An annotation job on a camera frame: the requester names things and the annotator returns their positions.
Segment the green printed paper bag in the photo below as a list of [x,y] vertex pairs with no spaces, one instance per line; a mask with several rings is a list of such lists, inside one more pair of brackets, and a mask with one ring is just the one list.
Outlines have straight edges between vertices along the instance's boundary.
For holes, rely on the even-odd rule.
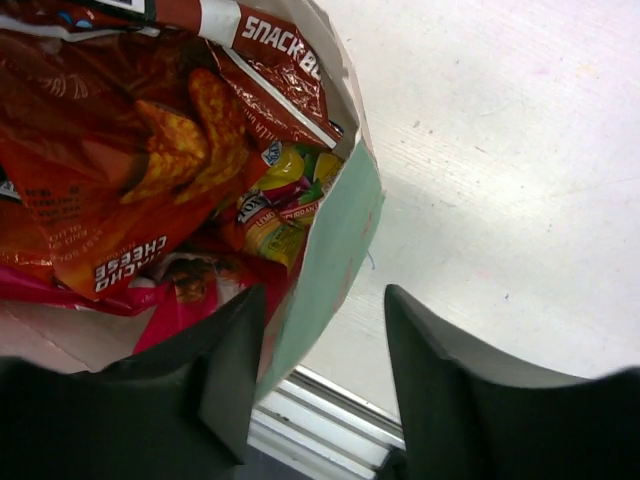
[[[311,350],[344,302],[379,222],[383,192],[377,163],[368,144],[357,82],[326,14],[312,1],[235,2],[298,27],[319,60],[328,115],[342,132],[339,143],[331,149],[302,143],[281,147],[281,150],[287,145],[315,147],[342,158],[344,164],[306,230],[297,279],[273,317],[265,318],[258,374],[258,393],[265,396]],[[217,205],[203,223],[166,256],[148,264],[127,286],[108,297],[126,290],[132,281],[183,244],[217,241],[228,246],[218,234],[216,217],[243,196],[266,171],[238,196]],[[152,313],[147,310],[125,317],[1,298],[1,352],[65,373],[99,370],[136,353],[134,347]]]

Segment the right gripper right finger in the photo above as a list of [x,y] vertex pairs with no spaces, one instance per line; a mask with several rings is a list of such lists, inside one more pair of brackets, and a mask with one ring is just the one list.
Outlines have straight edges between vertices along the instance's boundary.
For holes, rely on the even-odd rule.
[[390,285],[384,317],[404,479],[635,479],[639,370],[595,379],[524,361]]

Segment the orange Fox's candy bag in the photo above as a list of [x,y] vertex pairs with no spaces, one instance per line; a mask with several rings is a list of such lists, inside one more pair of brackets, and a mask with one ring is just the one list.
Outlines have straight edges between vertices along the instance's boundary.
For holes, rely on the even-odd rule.
[[216,217],[218,234],[235,251],[291,268],[343,164],[315,147],[283,147],[275,165]]

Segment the red orange snack bag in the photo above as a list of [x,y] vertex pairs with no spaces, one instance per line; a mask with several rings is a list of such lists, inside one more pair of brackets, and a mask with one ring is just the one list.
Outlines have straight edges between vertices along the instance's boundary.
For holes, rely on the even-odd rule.
[[1,5],[1,264],[98,300],[285,144],[334,148],[321,66],[235,1]]

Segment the pink Real crisps bag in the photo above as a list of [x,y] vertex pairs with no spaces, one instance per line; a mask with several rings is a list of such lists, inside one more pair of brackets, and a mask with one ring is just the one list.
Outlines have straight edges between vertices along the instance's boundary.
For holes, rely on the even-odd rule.
[[134,351],[142,352],[208,317],[243,290],[262,284],[270,320],[300,272],[304,248],[288,266],[256,254],[234,252],[220,242],[189,242],[137,277],[126,290],[92,301],[21,272],[1,267],[1,298],[73,310],[132,317],[153,313]]

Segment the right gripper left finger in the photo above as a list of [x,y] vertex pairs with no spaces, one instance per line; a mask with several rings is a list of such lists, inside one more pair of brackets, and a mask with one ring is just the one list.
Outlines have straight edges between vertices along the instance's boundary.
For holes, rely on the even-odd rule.
[[101,371],[1,361],[5,479],[230,479],[244,461],[266,318],[245,289]]

